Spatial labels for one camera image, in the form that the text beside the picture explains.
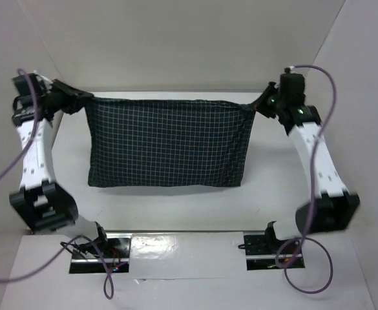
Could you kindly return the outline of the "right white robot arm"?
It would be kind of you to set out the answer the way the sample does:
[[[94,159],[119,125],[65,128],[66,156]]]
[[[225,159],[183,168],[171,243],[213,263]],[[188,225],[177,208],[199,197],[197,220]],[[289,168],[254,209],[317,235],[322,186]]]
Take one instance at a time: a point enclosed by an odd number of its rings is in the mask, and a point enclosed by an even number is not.
[[[308,203],[293,218],[268,223],[264,246],[279,253],[286,241],[299,238],[307,219],[309,234],[334,233],[348,228],[359,195],[341,180],[323,136],[325,123],[314,106],[305,104],[305,78],[287,68],[278,83],[271,82],[255,101],[255,109],[267,118],[277,118],[298,152],[310,188]]]

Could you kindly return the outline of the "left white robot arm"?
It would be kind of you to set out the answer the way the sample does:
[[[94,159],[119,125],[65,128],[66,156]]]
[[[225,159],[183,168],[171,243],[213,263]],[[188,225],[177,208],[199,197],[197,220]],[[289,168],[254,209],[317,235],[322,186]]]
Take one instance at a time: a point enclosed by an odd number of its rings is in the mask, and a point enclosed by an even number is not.
[[[76,246],[78,251],[105,256],[110,244],[105,230],[79,215],[74,198],[56,180],[52,158],[54,115],[77,112],[93,95],[23,70],[12,82],[18,92],[12,122],[21,142],[23,171],[18,190],[9,195],[11,206],[33,234],[81,234],[86,240]]]

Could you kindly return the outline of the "dark checkered pillowcase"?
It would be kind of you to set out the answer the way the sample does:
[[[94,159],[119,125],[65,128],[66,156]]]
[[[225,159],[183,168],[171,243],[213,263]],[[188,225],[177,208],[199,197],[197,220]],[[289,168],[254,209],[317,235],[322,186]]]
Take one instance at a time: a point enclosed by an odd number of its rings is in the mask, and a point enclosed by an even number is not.
[[[94,98],[91,187],[238,187],[255,111],[206,100]]]

